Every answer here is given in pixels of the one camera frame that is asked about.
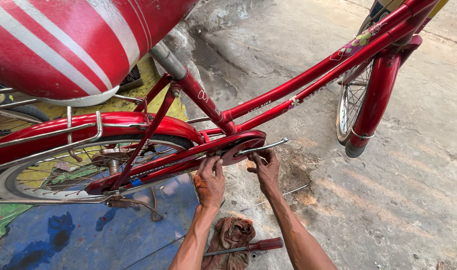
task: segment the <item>dirty cloth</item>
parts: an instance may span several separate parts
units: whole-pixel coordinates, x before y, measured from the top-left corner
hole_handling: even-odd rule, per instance
[[[245,247],[255,237],[252,222],[247,219],[227,217],[215,225],[207,252]],[[249,264],[247,250],[207,256],[201,262],[201,270],[243,270]]]

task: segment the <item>forearm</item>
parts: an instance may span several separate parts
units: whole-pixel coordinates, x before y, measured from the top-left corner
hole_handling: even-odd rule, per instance
[[[168,269],[200,269],[208,232],[218,209],[197,206],[189,231]]]
[[[295,269],[336,269],[315,238],[298,221],[285,202],[282,193],[274,190],[267,198],[277,218],[288,256]]]

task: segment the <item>hand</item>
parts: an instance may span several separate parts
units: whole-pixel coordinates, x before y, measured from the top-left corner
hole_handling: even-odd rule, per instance
[[[207,157],[200,163],[193,181],[203,208],[220,208],[225,192],[225,176],[220,156]]]
[[[271,149],[263,150],[260,156],[257,153],[252,153],[249,156],[249,160],[257,165],[257,168],[247,168],[251,173],[256,173],[259,182],[260,189],[265,196],[268,196],[271,192],[278,192],[278,170],[280,169],[280,162],[275,156],[275,152]]]

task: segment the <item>kickstand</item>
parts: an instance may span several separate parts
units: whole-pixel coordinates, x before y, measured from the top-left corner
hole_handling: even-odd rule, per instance
[[[157,211],[157,198],[155,197],[155,191],[153,190],[153,187],[150,188],[152,191],[152,196],[153,196],[153,207],[148,205],[146,202],[143,201],[137,201],[137,200],[130,200],[125,197],[120,196],[119,198],[114,198],[112,201],[107,202],[108,207],[121,207],[121,208],[127,208],[130,206],[134,206],[136,204],[143,205],[150,209],[152,211],[152,220],[155,222],[161,221],[164,216]]]

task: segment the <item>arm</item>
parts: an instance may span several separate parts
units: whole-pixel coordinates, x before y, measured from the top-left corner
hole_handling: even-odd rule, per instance
[[[215,176],[212,168],[215,164]],[[220,156],[204,159],[193,177],[200,204],[195,209],[192,224],[178,249],[169,270],[200,269],[203,249],[208,232],[215,218],[225,191],[225,176]]]
[[[275,152],[270,149],[264,150],[260,152],[260,156],[268,162],[253,153],[249,159],[255,162],[257,168],[247,170],[256,173],[259,178],[260,189],[272,206],[294,269],[337,269],[315,238],[295,217],[278,189],[280,162]]]

